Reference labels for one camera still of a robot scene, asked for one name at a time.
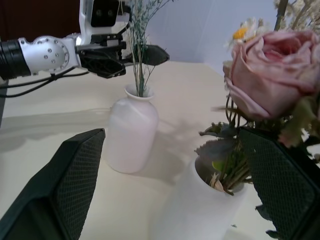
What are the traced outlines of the blue-green dried flower bouquet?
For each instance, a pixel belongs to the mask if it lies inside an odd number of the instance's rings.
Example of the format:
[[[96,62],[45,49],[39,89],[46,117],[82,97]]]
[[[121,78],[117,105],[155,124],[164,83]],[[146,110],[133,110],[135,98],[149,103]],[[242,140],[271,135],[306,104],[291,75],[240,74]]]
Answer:
[[[143,63],[143,55],[147,45],[151,44],[147,27],[156,14],[169,3],[177,0],[129,0],[132,19],[126,31],[125,41],[128,52],[124,56],[124,64],[132,66],[135,81],[135,95],[147,96],[147,83],[156,66]]]

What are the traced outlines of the pink rose bouquet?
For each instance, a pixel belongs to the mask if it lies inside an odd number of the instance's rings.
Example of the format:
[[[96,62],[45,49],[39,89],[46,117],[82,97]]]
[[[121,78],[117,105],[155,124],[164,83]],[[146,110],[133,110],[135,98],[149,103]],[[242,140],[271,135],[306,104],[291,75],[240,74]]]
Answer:
[[[212,123],[211,136],[196,149],[207,169],[200,178],[234,195],[253,184],[241,128],[273,134],[287,149],[299,148],[320,168],[320,0],[273,0],[274,29],[249,18],[233,33],[223,63],[228,92],[226,122]]]

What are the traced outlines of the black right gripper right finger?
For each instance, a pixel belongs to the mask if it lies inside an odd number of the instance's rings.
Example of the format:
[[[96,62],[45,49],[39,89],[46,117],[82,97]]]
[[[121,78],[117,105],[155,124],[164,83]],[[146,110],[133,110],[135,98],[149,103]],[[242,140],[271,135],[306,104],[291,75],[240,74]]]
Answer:
[[[286,148],[273,134],[239,130],[262,217],[279,240],[320,240],[320,168],[299,148]]]

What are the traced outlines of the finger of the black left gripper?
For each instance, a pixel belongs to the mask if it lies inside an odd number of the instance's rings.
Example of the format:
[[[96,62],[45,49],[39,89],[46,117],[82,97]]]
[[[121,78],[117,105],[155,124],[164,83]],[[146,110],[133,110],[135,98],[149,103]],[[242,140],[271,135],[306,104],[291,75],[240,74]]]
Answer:
[[[170,60],[170,55],[158,45],[147,45],[143,53],[143,63],[158,66]]]
[[[122,47],[119,45],[79,45],[76,53],[80,66],[99,77],[110,79],[126,74],[126,67],[122,62]]]

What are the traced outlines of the white ceramic vase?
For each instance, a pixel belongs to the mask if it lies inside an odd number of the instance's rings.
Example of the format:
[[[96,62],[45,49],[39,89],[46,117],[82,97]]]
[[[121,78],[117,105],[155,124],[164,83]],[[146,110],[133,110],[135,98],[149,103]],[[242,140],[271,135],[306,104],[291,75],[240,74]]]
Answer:
[[[106,136],[106,160],[115,171],[133,174],[146,165],[156,136],[159,114],[148,86],[138,96],[136,85],[124,88],[126,97],[111,107]]]
[[[240,184],[234,195],[220,192],[199,176],[207,172],[198,158],[188,164],[152,220],[150,240],[223,240],[248,187]]]

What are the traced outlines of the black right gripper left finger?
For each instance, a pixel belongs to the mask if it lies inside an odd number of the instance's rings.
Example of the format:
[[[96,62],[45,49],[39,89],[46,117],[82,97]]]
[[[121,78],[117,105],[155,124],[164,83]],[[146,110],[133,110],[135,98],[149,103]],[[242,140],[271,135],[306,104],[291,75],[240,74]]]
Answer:
[[[65,140],[0,219],[0,240],[79,240],[105,137],[97,128]]]

